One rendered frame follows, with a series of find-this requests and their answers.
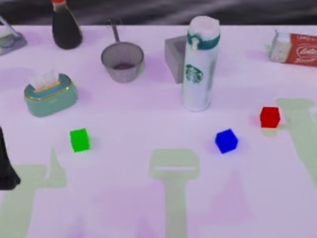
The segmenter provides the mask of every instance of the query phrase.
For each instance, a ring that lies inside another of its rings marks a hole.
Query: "dark wall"
[[[119,17],[126,25],[188,24],[196,15],[224,25],[317,25],[317,0],[68,0],[82,25]],[[0,0],[0,14],[10,24],[50,24],[49,0]]]

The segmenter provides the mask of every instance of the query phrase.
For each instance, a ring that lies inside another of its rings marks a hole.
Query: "white lid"
[[[196,16],[189,24],[189,32],[199,34],[203,40],[211,40],[220,34],[219,20],[209,16]]]

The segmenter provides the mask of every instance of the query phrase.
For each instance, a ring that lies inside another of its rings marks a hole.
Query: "red and white package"
[[[274,62],[317,66],[317,36],[276,32],[268,56]]]

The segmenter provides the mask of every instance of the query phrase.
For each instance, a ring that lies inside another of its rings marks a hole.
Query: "starbucks logo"
[[[200,83],[204,77],[203,72],[201,72],[198,68],[192,66],[191,64],[187,64],[185,66],[185,75],[186,79],[193,83]]]

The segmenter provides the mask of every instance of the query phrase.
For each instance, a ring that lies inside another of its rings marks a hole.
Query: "table surface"
[[[314,34],[315,26],[222,27],[212,103],[202,113],[183,108],[181,85],[164,62],[164,40],[186,34],[186,26],[118,27],[122,41],[145,53],[145,69],[130,84],[112,81],[101,64],[102,50],[114,42],[111,28],[82,27],[83,44],[69,51],[54,45],[48,26],[15,29],[28,46],[0,57],[0,125],[22,184],[0,191],[0,234],[164,237],[164,189],[149,162],[154,151],[184,148],[200,161],[199,176],[186,185],[189,238],[317,236],[317,128],[310,117],[317,68],[273,63],[265,53],[275,29]],[[78,102],[36,118],[23,90],[29,77],[51,69],[73,80]],[[261,130],[261,108],[277,99],[284,100],[285,126]],[[91,150],[73,153],[69,131],[79,128],[87,129]],[[239,145],[222,155],[213,140],[228,128]],[[45,183],[34,175],[45,168],[66,177]]]

